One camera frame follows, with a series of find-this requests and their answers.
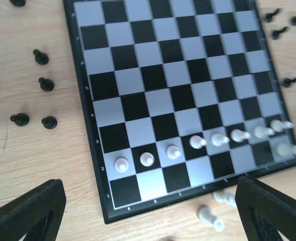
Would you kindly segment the white rook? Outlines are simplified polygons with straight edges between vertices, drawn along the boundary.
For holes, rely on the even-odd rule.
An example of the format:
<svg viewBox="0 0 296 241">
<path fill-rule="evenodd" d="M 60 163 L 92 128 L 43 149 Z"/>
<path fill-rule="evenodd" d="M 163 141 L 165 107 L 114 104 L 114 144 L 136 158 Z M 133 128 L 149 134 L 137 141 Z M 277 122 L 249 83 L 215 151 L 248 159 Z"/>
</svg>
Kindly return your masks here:
<svg viewBox="0 0 296 241">
<path fill-rule="evenodd" d="M 288 155 L 296 155 L 296 145 L 288 145 L 286 143 L 280 143 L 275 148 L 276 153 L 279 156 L 286 157 Z"/>
</svg>

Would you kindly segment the white pawn b2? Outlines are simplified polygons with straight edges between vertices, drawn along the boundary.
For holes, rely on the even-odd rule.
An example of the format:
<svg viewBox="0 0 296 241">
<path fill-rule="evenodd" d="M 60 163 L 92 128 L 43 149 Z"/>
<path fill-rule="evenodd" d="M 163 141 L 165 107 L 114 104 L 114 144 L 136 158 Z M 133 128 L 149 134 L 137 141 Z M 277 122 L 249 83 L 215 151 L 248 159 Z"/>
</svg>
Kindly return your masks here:
<svg viewBox="0 0 296 241">
<path fill-rule="evenodd" d="M 152 153 L 144 152 L 141 154 L 139 160 L 143 166 L 150 167 L 154 163 L 155 158 Z"/>
</svg>

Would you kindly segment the white pawn e2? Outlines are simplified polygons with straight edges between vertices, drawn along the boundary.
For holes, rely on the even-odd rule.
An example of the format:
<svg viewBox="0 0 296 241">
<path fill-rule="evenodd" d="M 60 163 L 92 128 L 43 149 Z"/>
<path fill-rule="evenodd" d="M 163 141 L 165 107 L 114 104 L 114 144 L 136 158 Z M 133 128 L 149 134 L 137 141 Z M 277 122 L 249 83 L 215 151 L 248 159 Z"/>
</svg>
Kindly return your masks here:
<svg viewBox="0 0 296 241">
<path fill-rule="evenodd" d="M 220 133 L 213 133 L 211 135 L 211 142 L 213 145 L 220 147 L 224 144 L 227 144 L 230 142 L 230 139 L 227 136 L 224 136 Z"/>
</svg>

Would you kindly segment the white pawn g2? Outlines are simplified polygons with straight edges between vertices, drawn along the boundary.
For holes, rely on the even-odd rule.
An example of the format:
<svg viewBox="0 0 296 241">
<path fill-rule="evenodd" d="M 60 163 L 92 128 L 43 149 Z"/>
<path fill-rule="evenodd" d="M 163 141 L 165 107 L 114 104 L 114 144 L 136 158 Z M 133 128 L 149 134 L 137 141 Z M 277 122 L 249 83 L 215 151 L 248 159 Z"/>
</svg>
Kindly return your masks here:
<svg viewBox="0 0 296 241">
<path fill-rule="evenodd" d="M 275 131 L 271 128 L 256 126 L 253 130 L 253 135 L 259 139 L 263 139 L 267 136 L 273 136 Z"/>
</svg>

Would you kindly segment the white pawn d2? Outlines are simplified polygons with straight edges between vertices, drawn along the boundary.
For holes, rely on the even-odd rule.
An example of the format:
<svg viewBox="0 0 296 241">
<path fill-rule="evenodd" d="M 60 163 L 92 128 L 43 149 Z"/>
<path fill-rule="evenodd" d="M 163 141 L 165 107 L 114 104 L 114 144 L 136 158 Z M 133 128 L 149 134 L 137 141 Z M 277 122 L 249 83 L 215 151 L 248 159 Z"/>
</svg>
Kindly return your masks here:
<svg viewBox="0 0 296 241">
<path fill-rule="evenodd" d="M 200 149 L 200 148 L 206 146 L 207 141 L 198 135 L 193 135 L 189 139 L 189 144 L 194 149 Z"/>
</svg>

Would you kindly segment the white pawn f2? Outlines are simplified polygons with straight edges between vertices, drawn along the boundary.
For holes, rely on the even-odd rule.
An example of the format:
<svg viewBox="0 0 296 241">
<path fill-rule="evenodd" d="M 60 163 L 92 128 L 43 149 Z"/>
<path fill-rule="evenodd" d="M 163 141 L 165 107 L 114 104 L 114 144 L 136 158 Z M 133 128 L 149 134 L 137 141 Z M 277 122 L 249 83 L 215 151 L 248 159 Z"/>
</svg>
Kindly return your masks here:
<svg viewBox="0 0 296 241">
<path fill-rule="evenodd" d="M 251 138 L 251 134 L 247 131 L 241 131 L 238 129 L 234 129 L 231 134 L 231 139 L 235 142 L 243 142 L 244 140 L 248 140 Z"/>
</svg>

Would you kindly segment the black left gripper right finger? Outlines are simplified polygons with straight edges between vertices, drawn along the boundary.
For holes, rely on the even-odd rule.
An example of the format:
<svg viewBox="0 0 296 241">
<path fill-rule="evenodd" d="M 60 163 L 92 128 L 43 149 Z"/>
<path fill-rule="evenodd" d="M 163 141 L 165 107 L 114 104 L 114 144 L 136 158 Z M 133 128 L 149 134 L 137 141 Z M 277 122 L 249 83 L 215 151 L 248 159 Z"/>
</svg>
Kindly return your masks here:
<svg viewBox="0 0 296 241">
<path fill-rule="evenodd" d="M 251 176 L 238 179 L 235 201 L 248 240 L 296 240 L 296 200 Z"/>
</svg>

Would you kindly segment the white pawn h2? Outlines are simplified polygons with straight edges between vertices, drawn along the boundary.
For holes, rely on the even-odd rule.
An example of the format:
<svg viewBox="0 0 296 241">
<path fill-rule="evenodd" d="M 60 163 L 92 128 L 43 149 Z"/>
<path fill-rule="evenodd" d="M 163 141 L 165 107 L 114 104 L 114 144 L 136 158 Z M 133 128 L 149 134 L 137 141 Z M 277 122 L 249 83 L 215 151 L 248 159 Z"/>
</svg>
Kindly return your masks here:
<svg viewBox="0 0 296 241">
<path fill-rule="evenodd" d="M 280 121 L 277 119 L 274 119 L 270 122 L 270 128 L 273 129 L 275 132 L 283 132 L 286 129 L 292 129 L 293 128 L 293 123 L 285 120 L 285 121 Z"/>
</svg>

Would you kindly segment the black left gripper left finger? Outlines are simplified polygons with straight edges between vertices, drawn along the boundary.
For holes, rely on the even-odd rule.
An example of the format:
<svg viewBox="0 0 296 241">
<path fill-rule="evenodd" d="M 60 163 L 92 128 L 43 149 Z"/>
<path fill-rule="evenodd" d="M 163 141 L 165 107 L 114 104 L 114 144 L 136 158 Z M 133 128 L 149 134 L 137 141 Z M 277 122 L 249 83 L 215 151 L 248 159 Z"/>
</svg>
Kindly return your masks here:
<svg viewBox="0 0 296 241">
<path fill-rule="evenodd" d="M 63 182 L 44 182 L 0 207 L 0 240 L 56 240 L 65 205 Z"/>
</svg>

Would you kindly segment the white pawn a2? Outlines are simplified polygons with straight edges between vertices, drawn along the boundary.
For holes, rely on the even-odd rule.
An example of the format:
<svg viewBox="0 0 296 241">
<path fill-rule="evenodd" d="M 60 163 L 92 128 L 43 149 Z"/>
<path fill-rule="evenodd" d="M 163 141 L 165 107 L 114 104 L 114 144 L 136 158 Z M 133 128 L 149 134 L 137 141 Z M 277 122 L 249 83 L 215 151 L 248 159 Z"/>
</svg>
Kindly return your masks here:
<svg viewBox="0 0 296 241">
<path fill-rule="evenodd" d="M 128 160 L 124 157 L 119 157 L 114 162 L 115 169 L 120 172 L 126 172 L 128 170 Z"/>
</svg>

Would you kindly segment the white pawn c2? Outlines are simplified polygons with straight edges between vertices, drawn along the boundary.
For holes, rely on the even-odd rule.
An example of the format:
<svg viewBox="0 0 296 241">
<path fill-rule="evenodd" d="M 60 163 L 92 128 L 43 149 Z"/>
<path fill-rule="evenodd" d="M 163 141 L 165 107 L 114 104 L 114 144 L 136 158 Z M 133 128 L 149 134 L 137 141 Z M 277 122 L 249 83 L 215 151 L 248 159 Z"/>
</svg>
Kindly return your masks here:
<svg viewBox="0 0 296 241">
<path fill-rule="evenodd" d="M 181 156 L 181 151 L 177 146 L 169 145 L 166 149 L 166 154 L 170 159 L 176 159 Z"/>
</svg>

